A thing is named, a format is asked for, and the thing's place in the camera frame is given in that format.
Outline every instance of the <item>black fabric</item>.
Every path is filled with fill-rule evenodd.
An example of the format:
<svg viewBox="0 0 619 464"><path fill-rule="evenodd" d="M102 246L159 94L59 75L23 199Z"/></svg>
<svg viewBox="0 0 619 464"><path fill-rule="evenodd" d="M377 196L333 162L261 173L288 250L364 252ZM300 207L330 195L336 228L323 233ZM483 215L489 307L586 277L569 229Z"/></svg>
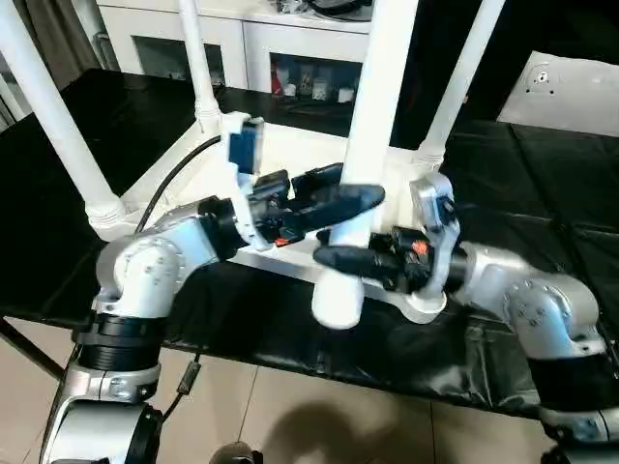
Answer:
<svg viewBox="0 0 619 464"><path fill-rule="evenodd" d="M192 87L184 82L92 71L63 97L119 193L193 120ZM218 99L223 111L272 123L342 136L350 127L349 108L235 89ZM608 137L467 123L452 133L443 167L455 186L462 240L505 247L544 271L583 279L599 297L613 337L619 334L619 220L610 207L617 150ZM0 134L0 153L6 162L0 191L17 200L5 202L14 224L0 232L10 244L0 314L81 327L98 291L94 270L103 243L34 116ZM508 328L487 315L449 303L420 326L366 300L357 327L333 332L311 316L311 293L312 285L300 280L231 263L211 266L175 299L165 344L534 416L539 398L527 361Z"/></svg>

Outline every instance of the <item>white metal frame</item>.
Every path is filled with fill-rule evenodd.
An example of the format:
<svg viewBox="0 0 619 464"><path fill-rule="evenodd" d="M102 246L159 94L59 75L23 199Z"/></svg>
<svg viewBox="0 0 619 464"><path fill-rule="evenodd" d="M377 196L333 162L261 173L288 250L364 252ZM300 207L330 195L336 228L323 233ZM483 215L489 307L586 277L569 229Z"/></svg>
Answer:
<svg viewBox="0 0 619 464"><path fill-rule="evenodd" d="M121 71L144 74L135 49L133 37L151 37L183 41L185 34L178 14L101 7L107 34L114 47ZM200 35L203 42L221 49L225 85L248 88L245 66L243 26L240 20L200 16Z"/></svg>
<svg viewBox="0 0 619 464"><path fill-rule="evenodd" d="M200 30L197 30L198 17L194 1L179 0L179 11L183 17L188 57L192 61L198 121L123 195L121 202L110 190L69 111L62 103L60 94L29 38L13 2L0 0L0 52L5 55L59 158L84 198L90 223L105 240L113 240L130 233L136 219L141 216L141 209L162 177L191 148L205 139L221 134L221 128L225 127L225 124L221 124L221 117L235 117L234 114L221 116L213 98L208 65L200 39L200 34L204 32L208 35L209 32L208 28L202 31L202 27L199 27ZM316 132L267 125L264 155L266 164L271 168L286 167L296 174L299 160L304 161L304 152L310 156L321 152L331 153L329 157L316 157L316 162L341 160L345 146L342 179L348 183L382 183L385 187L387 200L382 207L382 222L381 215L375 216L374 212L361 215L336 227L332 233L332 243L364 247L368 244L372 223L374 226L386 228L396 223L415 223L415 218L410 214L403 220L402 211L412 211L408 184L412 178L423 175L442 161L447 136L504 1L482 2L428 132L438 134L432 136L431 150L415 154L389 148L417 7L416 2L411 4L409 0L378 0L375 5L368 55L363 65L351 133L347 141ZM387 156L388 152L397 153L398 156ZM178 203L175 200L187 200L191 194L204 196L211 193L211 190L204 187L209 185L203 182L205 177L210 176L212 184L217 188L218 177L221 177L218 166L221 165L210 161L220 159L221 153L214 150L213 153L205 154L203 160L190 164L181 179L177 179L176 188L168 192L167 201L160 205L159 214L166 208L176 206ZM289 276L318 280L312 304L314 316L333 328L351 327L356 324L361 314L364 297L361 280L335 272L325 274L318 270L311 261L311 251L311 242L305 241L297 246L283 248L281 252L267 253L261 257L241 252L237 256L237 262ZM388 301L400 307L408 316L416 310L415 307L410 307L410 302L405 298L394 299L394 294L388 294L375 285L366 287L366 290L368 296Z"/></svg>

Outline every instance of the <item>white pole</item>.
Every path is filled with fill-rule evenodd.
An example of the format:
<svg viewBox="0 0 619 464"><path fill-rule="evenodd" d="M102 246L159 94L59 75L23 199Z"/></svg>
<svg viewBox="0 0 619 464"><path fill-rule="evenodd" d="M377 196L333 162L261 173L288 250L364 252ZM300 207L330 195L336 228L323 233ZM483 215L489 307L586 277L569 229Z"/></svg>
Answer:
<svg viewBox="0 0 619 464"><path fill-rule="evenodd" d="M380 184L396 117L399 89L417 12L415 0L375 2L342 172L343 183ZM373 212L333 228L331 245L367 247ZM321 324L348 329L359 322L364 287L357 277L324 271L316 281L312 311Z"/></svg>
<svg viewBox="0 0 619 464"><path fill-rule="evenodd" d="M0 0L0 51L84 199L91 224L122 217L122 202L107 184L79 133L13 0Z"/></svg>
<svg viewBox="0 0 619 464"><path fill-rule="evenodd" d="M11 92L9 84L4 80L2 74L0 74L0 99L7 105L16 121L21 121L26 117L26 114L23 112L23 109L21 109L21 106L19 106L19 103L15 99L15 95Z"/></svg>
<svg viewBox="0 0 619 464"><path fill-rule="evenodd" d="M208 132L209 136L216 135L220 131L220 106L213 94L195 0L179 0L179 12L195 91L195 119L203 132Z"/></svg>
<svg viewBox="0 0 619 464"><path fill-rule="evenodd" d="M484 0L480 5L445 94L443 94L443 99L427 131L426 139L419 147L419 162L431 165L443 162L445 143L475 76L475 71L482 61L487 43L504 4L505 0Z"/></svg>

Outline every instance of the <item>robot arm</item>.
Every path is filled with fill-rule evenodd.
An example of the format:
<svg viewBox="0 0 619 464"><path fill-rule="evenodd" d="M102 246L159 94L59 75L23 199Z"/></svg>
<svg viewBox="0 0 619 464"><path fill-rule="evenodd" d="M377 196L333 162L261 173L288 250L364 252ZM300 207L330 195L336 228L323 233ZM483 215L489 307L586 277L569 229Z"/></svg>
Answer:
<svg viewBox="0 0 619 464"><path fill-rule="evenodd" d="M396 227L391 237L374 238L373 249L323 246L314 258L419 298L440 282L459 304L491 312L518 338L540 395L540 420L563 458L575 452L582 459L583 447L619 443L619 383L596 328L594 295L579 280L539 271L505 249L467 242L453 247L449 234L459 227L445 183L433 173L413 186L427 235ZM578 451L568 451L574 446ZM595 455L619 459L606 448Z"/></svg>
<svg viewBox="0 0 619 464"><path fill-rule="evenodd" d="M174 295L196 269L241 247L298 242L383 200L382 187L338 185L340 171L336 164L292 181L279 171L258 179L247 197L206 198L107 245L92 321L74 333L76 351L54 399L41 462L154 462L163 416L145 401L157 389ZM190 385L198 368L188 369L183 383Z"/></svg>

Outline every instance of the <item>black table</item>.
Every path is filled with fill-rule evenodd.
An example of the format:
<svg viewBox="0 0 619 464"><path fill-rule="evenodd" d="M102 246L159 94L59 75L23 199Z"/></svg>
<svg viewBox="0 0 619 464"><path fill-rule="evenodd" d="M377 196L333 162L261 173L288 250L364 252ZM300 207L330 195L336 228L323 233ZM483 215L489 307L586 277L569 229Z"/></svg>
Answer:
<svg viewBox="0 0 619 464"><path fill-rule="evenodd" d="M193 121L192 87L184 82L91 71L63 97L117 193ZM218 100L224 112L241 110L271 123L343 136L350 127L346 106L236 89L218 91ZM392 144L399 146L397 139ZM34 116L0 134L0 153L6 166L0 191L15 198L4 205L11 226L0 231L9 271L0 314L82 327L98 290L94 266L103 243ZM596 293L604 330L613 338L619 334L619 214L612 204L618 157L619 142L609 137L468 122L454 129L443 166L454 183L462 238L512 249L540 269L583 279ZM366 300L357 327L333 332L312 318L311 292L311 284L289 277L231 263L211 266L177 296L166 345L535 415L538 396L526 359L498 321L449 303L435 321L420 326L392 306ZM32 353L27 340L13 341Z"/></svg>

